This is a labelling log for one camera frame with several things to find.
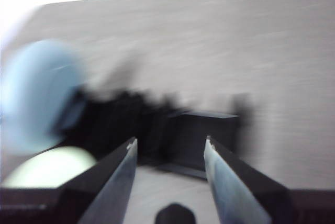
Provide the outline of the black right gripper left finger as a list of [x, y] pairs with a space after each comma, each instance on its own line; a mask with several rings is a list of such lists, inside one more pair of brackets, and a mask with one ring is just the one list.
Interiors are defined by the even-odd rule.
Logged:
[[131, 138], [101, 159], [75, 146], [28, 159], [1, 183], [1, 223], [122, 223], [137, 151]]

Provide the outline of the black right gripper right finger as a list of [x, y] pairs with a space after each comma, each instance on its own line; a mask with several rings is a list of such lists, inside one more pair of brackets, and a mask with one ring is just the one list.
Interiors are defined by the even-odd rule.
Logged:
[[220, 223], [334, 223], [333, 190], [289, 189], [211, 137], [204, 161]]

